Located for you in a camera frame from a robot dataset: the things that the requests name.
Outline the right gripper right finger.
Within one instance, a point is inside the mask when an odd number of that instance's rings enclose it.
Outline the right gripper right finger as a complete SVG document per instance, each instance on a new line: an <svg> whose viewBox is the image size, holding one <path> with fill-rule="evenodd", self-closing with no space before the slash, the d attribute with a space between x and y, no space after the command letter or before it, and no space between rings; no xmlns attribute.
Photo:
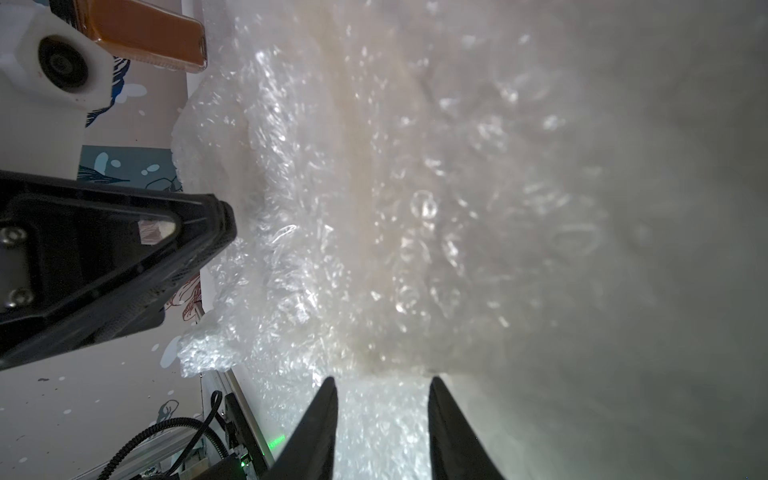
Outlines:
<svg viewBox="0 0 768 480"><path fill-rule="evenodd" d="M430 383L427 410L433 479L504 479L438 376Z"/></svg>

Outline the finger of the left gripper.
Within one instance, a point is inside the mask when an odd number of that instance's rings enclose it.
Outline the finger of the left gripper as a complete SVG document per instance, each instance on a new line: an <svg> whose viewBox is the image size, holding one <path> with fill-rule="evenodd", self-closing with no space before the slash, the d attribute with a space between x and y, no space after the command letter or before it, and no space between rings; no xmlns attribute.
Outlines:
<svg viewBox="0 0 768 480"><path fill-rule="evenodd" d="M2 367L159 326L236 234L232 207L211 194L3 172Z"/></svg>

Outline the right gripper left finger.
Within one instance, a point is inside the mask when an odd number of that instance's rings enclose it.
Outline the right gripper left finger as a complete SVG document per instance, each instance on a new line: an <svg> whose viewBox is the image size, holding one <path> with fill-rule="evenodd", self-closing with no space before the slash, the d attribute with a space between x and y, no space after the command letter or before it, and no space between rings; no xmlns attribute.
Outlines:
<svg viewBox="0 0 768 480"><path fill-rule="evenodd" d="M335 380L328 377L323 381L282 453L263 478L332 479L338 406Z"/></svg>

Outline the bubble wrap sheet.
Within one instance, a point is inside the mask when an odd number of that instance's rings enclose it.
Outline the bubble wrap sheet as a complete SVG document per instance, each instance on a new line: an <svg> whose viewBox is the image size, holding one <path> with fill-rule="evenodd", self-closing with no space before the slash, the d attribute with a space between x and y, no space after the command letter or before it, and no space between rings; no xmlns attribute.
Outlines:
<svg viewBox="0 0 768 480"><path fill-rule="evenodd" d="M179 343L336 475L425 479L440 375L509 479L767 475L763 1L205 1L173 131L236 240Z"/></svg>

